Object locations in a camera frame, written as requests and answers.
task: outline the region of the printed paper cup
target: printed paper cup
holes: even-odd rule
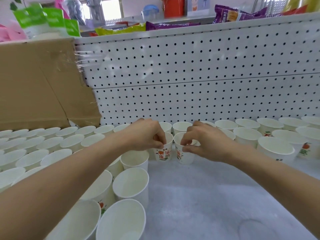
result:
[[[185,132],[180,132],[178,134],[176,134],[173,138],[174,143],[176,145],[176,149],[177,149],[177,158],[178,158],[178,162],[182,165],[190,165],[191,163],[193,163],[193,160],[195,159],[195,154],[190,153],[190,152],[183,152],[182,148],[183,146],[180,144],[183,135],[185,134]]]
[[[188,127],[192,126],[191,123],[189,122],[185,122],[185,121],[180,121],[180,122],[176,122],[172,125],[172,128],[173,128],[173,131],[174,131],[174,134],[178,134],[178,133],[181,133],[181,132],[186,132]]]
[[[16,166],[16,161],[26,155],[27,150],[20,149],[0,155],[0,168],[2,171],[12,169]]]
[[[309,127],[320,129],[320,117],[315,116],[303,116],[301,119],[310,124]]]
[[[26,153],[34,152],[37,150],[37,145],[41,144],[44,140],[43,136],[29,139],[17,145],[17,149],[26,149]]]
[[[133,199],[113,204],[99,221],[96,240],[139,240],[146,226],[146,211]]]
[[[84,140],[85,136],[82,134],[77,134],[70,136],[60,142],[60,147],[62,149],[71,149],[73,152],[82,149],[81,142]]]
[[[169,161],[171,159],[172,143],[174,141],[174,136],[169,132],[165,132],[165,138],[167,144],[164,145],[163,149],[152,149],[155,155],[155,159],[158,162]]]
[[[258,139],[257,150],[276,161],[294,160],[294,148],[287,141],[275,137],[263,136]]]
[[[7,141],[9,141],[9,138],[0,138],[0,145],[5,144]]]
[[[279,122],[284,124],[283,130],[287,130],[287,131],[296,131],[296,128],[298,127],[307,127],[310,124],[301,120],[301,119],[297,119],[297,118],[280,118]]]
[[[111,163],[106,170],[108,170],[112,174],[112,182],[115,180],[115,178],[119,175],[119,173],[123,172],[123,166],[120,161],[120,157],[118,157],[116,160],[114,160],[113,163]]]
[[[159,122],[159,124],[164,132],[171,133],[172,124],[170,124],[168,122]]]
[[[300,150],[302,149],[302,146],[308,142],[306,137],[303,137],[297,132],[284,130],[284,129],[276,129],[272,131],[272,136],[275,138],[279,138],[281,140],[289,142],[290,145],[294,148],[294,154],[293,157],[295,158]]]
[[[113,132],[119,132],[121,130],[123,130],[124,128],[128,127],[130,124],[121,124],[121,125],[118,125],[117,127],[115,127],[113,129]]]
[[[16,130],[8,135],[6,135],[6,138],[9,138],[9,140],[17,139],[20,137],[23,137],[22,135],[26,134],[29,130],[28,129],[20,129]]]
[[[0,172],[0,193],[11,186],[11,184],[25,173],[24,168],[11,168]]]
[[[95,134],[103,134],[103,135],[107,136],[107,135],[110,135],[110,134],[114,133],[113,132],[114,128],[115,127],[113,125],[111,125],[111,124],[103,125],[103,126],[98,127],[97,129],[95,129],[94,133]]]
[[[63,141],[63,137],[52,137],[50,139],[44,140],[41,144],[37,145],[38,150],[47,149],[49,153],[58,151],[60,148],[60,143]]]
[[[30,130],[27,133],[25,133],[22,137],[25,137],[27,140],[38,137],[37,134],[40,131],[44,131],[44,128],[40,128],[40,129],[34,129],[34,130]]]
[[[236,139],[236,135],[232,131],[227,130],[227,129],[219,129],[219,130],[221,130],[223,133],[225,133],[225,135],[227,137],[229,137],[230,139],[232,139],[232,140]]]
[[[17,150],[17,145],[20,145],[26,141],[26,138],[17,138],[10,141],[7,141],[0,145],[0,150],[4,150],[5,153],[12,152],[14,150]]]
[[[149,153],[147,151],[128,151],[121,155],[120,161],[123,168],[143,168],[148,171]]]
[[[51,164],[54,164],[68,156],[70,156],[72,154],[72,150],[71,149],[61,149],[58,151],[55,151],[47,156],[45,156],[41,162],[40,165],[41,166],[49,166]]]
[[[61,136],[61,137],[63,137],[63,139],[66,139],[70,136],[73,136],[77,130],[78,130],[78,127],[71,126],[71,127],[64,128],[64,129],[58,131],[56,133],[56,136]]]
[[[83,147],[89,147],[93,145],[94,143],[97,143],[98,141],[101,141],[104,139],[106,136],[104,134],[95,134],[92,136],[88,136],[81,142],[81,146]]]
[[[89,126],[82,127],[80,129],[78,129],[74,134],[75,135],[84,135],[85,137],[88,137],[88,136],[94,135],[95,129],[96,129],[95,126],[89,125]]]
[[[253,148],[257,148],[258,139],[262,137],[262,134],[259,131],[246,127],[235,128],[233,133],[235,134],[236,142],[244,145],[250,145]]]
[[[200,122],[207,124],[207,125],[211,125],[212,127],[216,127],[216,125],[214,123],[209,122],[209,121],[200,121]]]
[[[37,133],[37,136],[43,136],[46,140],[56,137],[56,133],[61,130],[60,127],[52,127],[49,129],[41,130]]]
[[[116,201],[111,183],[112,174],[109,171],[104,170],[81,196],[80,200],[94,200],[98,202],[101,207],[101,214],[103,214]]]
[[[302,146],[298,157],[320,159],[320,129],[298,127],[296,132],[307,139],[307,143]]]
[[[249,119],[236,119],[235,120],[238,127],[246,127],[251,128],[254,130],[258,130],[260,127],[260,124],[257,121],[249,120]]]
[[[47,149],[31,152],[16,161],[15,166],[25,168],[26,171],[29,171],[33,168],[39,167],[41,160],[48,155],[49,151]]]
[[[218,120],[215,121],[214,124],[220,129],[229,130],[231,132],[233,131],[233,129],[238,127],[238,125],[231,120]]]
[[[0,131],[0,138],[3,138],[3,137],[5,137],[5,136],[11,134],[12,131],[13,131],[13,130],[11,130],[11,129],[7,129],[7,130]]]
[[[38,171],[40,171],[41,169],[44,169],[44,168],[46,168],[46,167],[37,167],[37,168],[33,168],[33,169],[29,170],[28,172],[25,172],[25,173],[22,174],[19,178],[17,178],[17,179],[11,184],[11,186],[12,186],[12,185],[15,185],[16,183],[20,182],[21,180],[23,180],[23,179],[31,176],[32,174],[34,174],[34,173],[36,173],[36,172],[38,172]]]
[[[134,199],[146,209],[148,196],[149,174],[143,168],[129,168],[120,173],[113,181],[113,192],[118,200]]]
[[[45,240],[94,240],[100,216],[97,202],[79,200]]]
[[[260,124],[258,132],[263,136],[271,136],[271,132],[274,130],[282,130],[284,127],[284,124],[270,118],[258,118],[257,122]]]

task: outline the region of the green plant leaf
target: green plant leaf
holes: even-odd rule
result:
[[[16,4],[14,4],[14,2],[10,3],[10,10],[12,11],[16,11],[18,9],[18,7],[16,6]]]
[[[16,3],[20,3],[20,4],[22,4],[21,3],[21,0],[14,0]]]

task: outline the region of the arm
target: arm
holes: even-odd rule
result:
[[[165,143],[157,121],[138,120],[18,182],[0,194],[0,239],[44,239],[115,159]]]
[[[186,145],[195,139],[201,146]],[[271,159],[254,148],[240,145],[219,129],[196,121],[181,141],[184,151],[232,165],[261,185],[320,238],[320,180]]]

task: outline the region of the purple snack bag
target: purple snack bag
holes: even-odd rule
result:
[[[146,31],[150,30],[158,30],[158,29],[168,29],[168,28],[181,28],[181,27],[190,27],[190,26],[198,26],[198,24],[153,24],[150,22],[146,22]]]
[[[216,5],[214,10],[216,12],[216,18],[213,21],[214,24],[241,20],[262,19],[266,17],[267,13],[267,7],[253,14],[222,5]]]

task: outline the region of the paper cup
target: paper cup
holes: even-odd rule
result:
[[[94,135],[95,129],[96,129],[95,126],[89,125],[89,126],[82,127],[80,129],[78,129],[74,134],[75,135],[84,135],[85,137],[88,137],[88,136]]]
[[[41,144],[44,140],[45,138],[43,136],[29,139],[17,145],[17,149],[26,149],[26,153],[34,152],[37,150],[37,145]]]
[[[80,200],[94,200],[98,202],[101,207],[101,214],[103,214],[116,201],[111,183],[112,174],[109,171],[104,170],[81,196]]]
[[[128,151],[121,155],[120,161],[123,168],[143,168],[148,171],[149,153],[147,151]]]
[[[63,139],[66,139],[67,137],[73,136],[77,130],[78,130],[78,127],[71,126],[71,127],[59,130],[56,133],[56,136],[61,136],[61,137],[63,137]]]
[[[121,124],[121,125],[118,125],[117,127],[115,127],[113,129],[113,132],[118,132],[118,131],[121,131],[123,130],[124,128],[128,127],[130,124]]]
[[[155,159],[158,162],[169,161],[171,159],[172,143],[174,141],[174,136],[169,132],[165,132],[165,138],[167,144],[164,145],[163,149],[152,149],[155,155]]]
[[[26,155],[27,150],[20,149],[0,155],[0,168],[2,171],[12,169],[16,166],[16,161]]]
[[[89,147],[92,144],[101,141],[102,139],[104,139],[106,136],[104,134],[95,134],[92,136],[89,136],[87,138],[85,138],[82,142],[81,142],[81,146],[83,147]]]
[[[296,128],[298,127],[307,127],[310,124],[301,120],[301,119],[297,119],[297,118],[280,118],[279,122],[284,124],[283,130],[287,130],[287,131],[296,131]]]
[[[258,132],[263,136],[271,136],[271,132],[274,130],[282,130],[284,127],[284,124],[270,118],[258,118],[257,122],[260,124]]]
[[[272,131],[272,136],[275,138],[279,138],[281,140],[287,141],[290,143],[290,145],[294,148],[294,154],[293,157],[295,158],[300,150],[302,149],[302,146],[308,142],[306,137],[303,137],[297,132],[289,131],[289,130],[283,130],[283,129],[276,129]]]
[[[227,129],[219,129],[219,130],[221,130],[223,133],[225,133],[225,135],[227,137],[229,137],[230,139],[232,139],[232,140],[236,139],[236,135],[232,131],[227,130]]]
[[[258,139],[257,150],[276,161],[294,160],[294,148],[288,142],[275,137],[263,136]]]
[[[310,124],[309,127],[320,129],[320,117],[315,116],[303,116],[301,119]]]
[[[215,121],[214,124],[220,129],[225,129],[229,131],[233,131],[233,129],[238,127],[238,125],[231,120],[218,120]]]
[[[238,127],[246,127],[251,128],[254,130],[258,130],[260,127],[260,124],[257,121],[249,120],[249,119],[236,119],[235,120]]]
[[[26,171],[29,171],[33,168],[39,167],[41,160],[48,155],[49,151],[47,149],[31,152],[16,161],[15,166],[25,168]]]
[[[97,202],[79,200],[45,240],[94,240],[100,216]]]
[[[115,180],[115,178],[119,175],[119,173],[123,172],[123,166],[120,161],[120,157],[118,157],[116,160],[114,160],[113,163],[111,163],[106,170],[108,170],[112,174],[112,182]]]
[[[23,179],[31,176],[32,174],[34,174],[34,173],[36,173],[36,172],[38,172],[38,171],[40,171],[41,169],[44,169],[44,168],[46,168],[46,167],[37,167],[37,168],[31,169],[31,170],[28,171],[28,172],[25,172],[25,173],[22,174],[19,178],[17,178],[17,179],[11,184],[11,186],[12,186],[12,185],[15,185],[16,183],[20,182],[21,180],[23,180]]]
[[[139,240],[145,226],[146,211],[141,203],[133,199],[121,200],[101,217],[96,240]]]
[[[185,122],[185,121],[181,121],[181,122],[176,122],[172,125],[172,128],[173,128],[173,131],[174,131],[174,134],[178,134],[178,133],[181,133],[181,132],[186,132],[188,127],[192,126],[191,123],[189,122]]]
[[[64,159],[64,158],[70,156],[71,154],[72,154],[71,149],[62,149],[62,150],[55,151],[55,152],[45,156],[41,160],[40,165],[41,166],[49,166],[51,164],[54,164],[54,163],[60,161],[61,159]]]
[[[113,181],[113,192],[118,200],[135,199],[145,209],[149,204],[149,174],[143,168],[129,168],[120,173]]]
[[[22,137],[22,135],[26,134],[29,130],[28,129],[20,129],[20,130],[16,130],[4,137],[9,138],[9,140],[13,140],[13,139],[17,139]]]
[[[61,130],[60,127],[53,127],[45,130],[41,130],[37,133],[37,136],[43,136],[46,140],[56,137],[56,133]]]
[[[184,134],[185,134],[185,132],[180,132],[180,133],[176,134],[174,136],[173,140],[174,140],[174,143],[175,143],[176,149],[177,149],[178,162],[182,165],[189,165],[195,159],[195,154],[182,151],[183,146],[180,144],[180,142],[181,142]],[[197,142],[196,140],[193,140],[192,145],[196,144],[196,142]]]
[[[214,123],[209,122],[209,121],[200,121],[200,122],[207,124],[207,125],[211,125],[212,127],[216,127],[216,125]]]
[[[65,148],[71,149],[72,152],[79,151],[80,149],[82,149],[81,142],[83,141],[84,138],[85,136],[82,134],[70,136],[60,142],[60,147],[62,149],[65,149]]]
[[[246,127],[235,128],[233,133],[235,134],[236,142],[244,145],[250,145],[253,148],[257,148],[258,139],[262,137],[262,134],[259,131]]]
[[[63,141],[63,137],[52,137],[50,139],[44,140],[41,144],[37,145],[38,150],[47,149],[49,153],[60,150],[60,143]]]
[[[25,137],[27,140],[38,137],[37,134],[40,131],[44,131],[44,128],[40,128],[40,129],[34,129],[34,130],[30,130],[27,133],[25,133],[24,135],[22,135],[22,137]]]
[[[9,141],[9,138],[0,138],[0,145],[5,144],[7,141]]]
[[[302,146],[298,157],[320,159],[320,129],[298,127],[296,132],[307,139],[307,143]]]
[[[159,122],[159,124],[164,132],[171,133],[172,124],[168,122]]]
[[[11,186],[11,184],[16,181],[25,173],[24,168],[12,168],[0,173],[0,193]]]
[[[0,138],[3,138],[3,137],[5,137],[5,136],[11,134],[12,131],[13,131],[13,130],[11,130],[11,129],[7,129],[7,130],[0,131]]]
[[[114,133],[113,129],[115,127],[113,125],[103,125],[94,130],[95,134],[103,134],[105,136]]]
[[[7,141],[0,145],[0,150],[4,150],[5,153],[12,152],[14,150],[17,150],[17,145],[20,145],[26,141],[26,138],[17,138],[10,141]]]

